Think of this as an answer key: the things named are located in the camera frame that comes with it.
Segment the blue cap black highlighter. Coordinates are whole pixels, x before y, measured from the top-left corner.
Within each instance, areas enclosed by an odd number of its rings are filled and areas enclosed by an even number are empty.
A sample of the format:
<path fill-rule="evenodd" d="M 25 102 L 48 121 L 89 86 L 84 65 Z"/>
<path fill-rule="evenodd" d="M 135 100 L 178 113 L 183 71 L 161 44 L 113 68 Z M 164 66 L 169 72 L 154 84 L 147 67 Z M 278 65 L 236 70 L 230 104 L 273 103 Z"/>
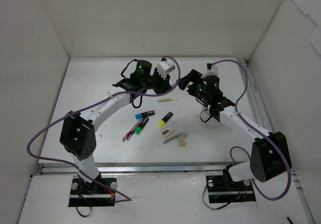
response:
<path fill-rule="evenodd" d="M 146 118 L 146 117 L 149 117 L 149 116 L 153 116 L 153 115 L 155 115 L 155 111 L 150 110 L 150 111 L 145 111 L 145 112 L 136 114 L 135 118 L 138 120 L 138 119 L 143 119 L 143 118 Z"/>

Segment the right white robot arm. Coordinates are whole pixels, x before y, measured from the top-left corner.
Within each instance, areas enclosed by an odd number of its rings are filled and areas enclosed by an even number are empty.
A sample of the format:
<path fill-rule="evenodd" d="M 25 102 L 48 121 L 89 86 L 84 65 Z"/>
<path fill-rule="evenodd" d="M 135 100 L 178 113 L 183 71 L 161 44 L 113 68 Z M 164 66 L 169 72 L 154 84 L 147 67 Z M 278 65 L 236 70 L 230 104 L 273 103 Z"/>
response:
<path fill-rule="evenodd" d="M 284 134 L 272 133 L 236 111 L 234 102 L 219 89 L 219 83 L 217 75 L 201 74 L 193 69 L 180 79 L 179 88 L 187 90 L 189 95 L 207 107 L 211 117 L 230 127 L 246 144 L 252 146 L 250 160 L 229 167 L 228 174 L 222 177 L 223 186 L 233 190 L 240 181 L 256 179 L 264 183 L 286 172 L 291 163 Z"/>

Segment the yellow pen tube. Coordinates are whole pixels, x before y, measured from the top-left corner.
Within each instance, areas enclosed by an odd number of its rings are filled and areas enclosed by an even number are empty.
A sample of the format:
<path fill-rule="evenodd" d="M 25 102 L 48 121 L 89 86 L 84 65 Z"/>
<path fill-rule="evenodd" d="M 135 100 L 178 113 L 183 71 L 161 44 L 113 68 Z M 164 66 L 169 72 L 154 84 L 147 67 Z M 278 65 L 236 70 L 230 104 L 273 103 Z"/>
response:
<path fill-rule="evenodd" d="M 163 98 L 163 99 L 158 99 L 157 102 L 170 102 L 170 101 L 178 101 L 177 98 Z"/>

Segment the red pen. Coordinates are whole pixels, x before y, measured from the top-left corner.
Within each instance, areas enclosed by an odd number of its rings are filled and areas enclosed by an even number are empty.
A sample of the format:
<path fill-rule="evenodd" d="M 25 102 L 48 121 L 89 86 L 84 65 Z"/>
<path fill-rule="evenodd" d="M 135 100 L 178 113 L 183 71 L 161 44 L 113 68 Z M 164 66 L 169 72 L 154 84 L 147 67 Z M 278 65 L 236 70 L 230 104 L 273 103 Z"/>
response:
<path fill-rule="evenodd" d="M 127 134 L 125 134 L 125 136 L 122 138 L 123 142 L 125 142 L 132 135 L 132 133 L 134 132 L 136 127 L 139 125 L 139 123 L 140 123 L 140 120 L 136 122 L 136 124 L 130 129 L 130 131 Z"/>

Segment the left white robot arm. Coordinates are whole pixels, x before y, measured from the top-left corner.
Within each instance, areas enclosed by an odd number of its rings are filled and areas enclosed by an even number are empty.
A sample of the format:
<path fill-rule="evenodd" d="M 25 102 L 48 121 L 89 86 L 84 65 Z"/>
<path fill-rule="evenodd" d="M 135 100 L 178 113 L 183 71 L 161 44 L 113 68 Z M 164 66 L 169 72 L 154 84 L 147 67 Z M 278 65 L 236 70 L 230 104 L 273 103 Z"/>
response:
<path fill-rule="evenodd" d="M 165 58 L 155 69 L 146 60 L 136 60 L 135 71 L 130 77 L 123 77 L 113 85 L 124 90 L 124 94 L 109 92 L 108 101 L 64 120 L 60 143 L 73 158 L 79 169 L 78 175 L 83 180 L 82 188 L 88 193 L 96 193 L 100 188 L 101 175 L 93 157 L 97 146 L 96 131 L 114 113 L 131 104 L 139 93 L 152 89 L 156 94 L 162 94 L 171 90 L 169 73 L 174 69 L 173 61 Z"/>

